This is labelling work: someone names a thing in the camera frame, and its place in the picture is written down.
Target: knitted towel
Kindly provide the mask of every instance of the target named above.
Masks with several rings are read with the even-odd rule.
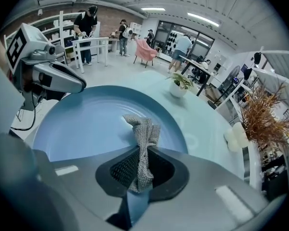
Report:
[[[152,125],[150,118],[137,115],[124,115],[123,117],[127,123],[133,126],[133,132],[139,146],[137,177],[130,185],[130,190],[141,193],[152,184],[154,178],[149,170],[147,147],[157,145],[160,126]]]

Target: shorts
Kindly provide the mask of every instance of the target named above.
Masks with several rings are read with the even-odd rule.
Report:
[[[180,56],[185,56],[186,54],[183,52],[183,51],[180,51],[180,50],[175,50],[172,54],[172,58],[174,60],[177,60],[177,61],[180,61],[180,62],[183,62],[184,59]]]

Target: light blue tray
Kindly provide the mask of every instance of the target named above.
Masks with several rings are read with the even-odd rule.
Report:
[[[50,161],[87,157],[136,145],[122,117],[137,114],[161,125],[158,146],[187,153],[183,134],[172,116],[149,96],[119,86],[97,86],[70,94],[45,116],[33,148]]]

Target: man in black shirt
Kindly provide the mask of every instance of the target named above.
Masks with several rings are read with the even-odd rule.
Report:
[[[147,43],[150,47],[151,47],[151,43],[152,43],[152,41],[153,41],[153,38],[154,38],[153,30],[150,29],[148,36],[145,37],[146,43]]]
[[[82,14],[79,14],[74,22],[74,30],[77,35],[86,32],[87,36],[90,34],[93,35],[96,25],[97,25],[97,17],[96,17],[97,7],[91,6],[85,13],[84,17]],[[91,45],[91,42],[80,43],[80,47],[85,47]],[[91,63],[91,52],[90,50],[84,50],[80,52],[82,63],[87,62],[88,65],[92,65]]]
[[[120,33],[120,35],[119,35],[119,41],[120,41],[120,53],[119,53],[119,56],[122,56],[123,49],[124,49],[124,55],[123,56],[130,56],[130,55],[127,54],[127,49],[126,49],[127,38],[123,36],[123,32],[127,28],[126,20],[125,19],[121,20],[120,24],[121,24],[121,26],[119,28],[119,31],[116,32],[116,33]]]

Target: pink chair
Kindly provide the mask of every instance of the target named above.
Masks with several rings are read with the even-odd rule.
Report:
[[[156,57],[158,52],[150,48],[150,46],[146,43],[145,39],[136,39],[136,43],[137,43],[137,50],[135,53],[136,58],[137,56],[139,56],[141,58],[141,62],[144,59],[146,61],[145,67],[149,61],[152,61],[152,66],[153,66],[153,58]]]

